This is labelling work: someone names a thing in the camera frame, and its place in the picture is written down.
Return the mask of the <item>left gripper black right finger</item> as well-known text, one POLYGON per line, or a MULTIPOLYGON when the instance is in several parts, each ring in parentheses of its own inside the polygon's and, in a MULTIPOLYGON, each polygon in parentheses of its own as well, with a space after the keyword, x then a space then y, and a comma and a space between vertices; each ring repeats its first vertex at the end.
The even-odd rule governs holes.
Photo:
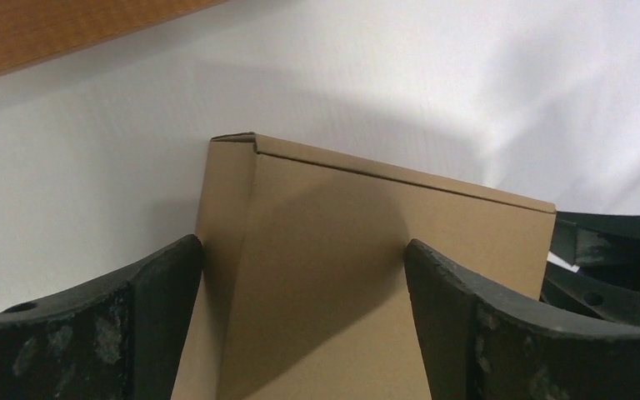
POLYGON ((640 327, 523 296, 417 239, 404 267, 434 399, 640 399, 640 327))

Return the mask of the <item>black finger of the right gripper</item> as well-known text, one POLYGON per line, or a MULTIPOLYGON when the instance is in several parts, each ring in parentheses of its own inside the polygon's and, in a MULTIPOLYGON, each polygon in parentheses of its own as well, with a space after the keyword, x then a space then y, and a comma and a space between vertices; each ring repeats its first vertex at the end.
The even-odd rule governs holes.
POLYGON ((582 268, 640 265, 640 215, 558 211, 550 252, 582 268))
POLYGON ((540 300, 555 308, 640 327, 640 292, 601 282, 549 262, 540 300))

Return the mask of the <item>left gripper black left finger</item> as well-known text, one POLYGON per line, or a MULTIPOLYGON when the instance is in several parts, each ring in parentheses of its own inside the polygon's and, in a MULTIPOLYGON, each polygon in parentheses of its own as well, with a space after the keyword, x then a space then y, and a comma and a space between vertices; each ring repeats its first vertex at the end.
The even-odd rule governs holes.
POLYGON ((203 260, 187 235, 0 312, 0 399, 169 399, 203 260))

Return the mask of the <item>brown cardboard box sheet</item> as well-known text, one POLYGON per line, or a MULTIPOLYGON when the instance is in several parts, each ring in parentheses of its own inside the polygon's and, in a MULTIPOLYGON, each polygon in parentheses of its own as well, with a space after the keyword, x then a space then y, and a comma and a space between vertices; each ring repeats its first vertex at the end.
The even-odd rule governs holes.
POLYGON ((175 399, 428 399, 412 239, 537 298, 549 202, 248 132, 211 139, 175 399))

